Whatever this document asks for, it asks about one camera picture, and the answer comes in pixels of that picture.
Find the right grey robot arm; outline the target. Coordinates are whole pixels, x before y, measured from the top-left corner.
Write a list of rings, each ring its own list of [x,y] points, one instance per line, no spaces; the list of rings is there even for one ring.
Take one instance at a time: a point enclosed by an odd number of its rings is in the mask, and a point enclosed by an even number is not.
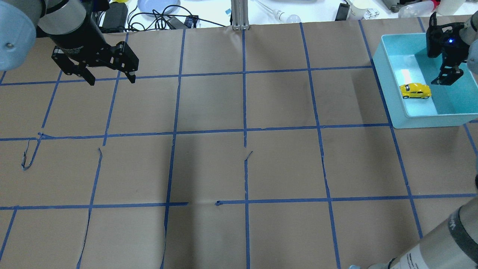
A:
[[[383,35],[373,56],[393,127],[451,127],[477,118],[477,14],[422,34]],[[371,269],[476,269],[477,198],[414,246]]]

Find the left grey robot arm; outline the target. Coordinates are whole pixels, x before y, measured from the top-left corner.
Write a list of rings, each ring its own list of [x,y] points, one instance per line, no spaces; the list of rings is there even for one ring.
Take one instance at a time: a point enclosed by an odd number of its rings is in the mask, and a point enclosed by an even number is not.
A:
[[[0,65],[9,71],[22,65],[40,28],[55,43],[51,58],[66,75],[94,85],[90,68],[106,67],[136,82],[139,59],[126,41],[109,45],[80,0],[2,0]]]

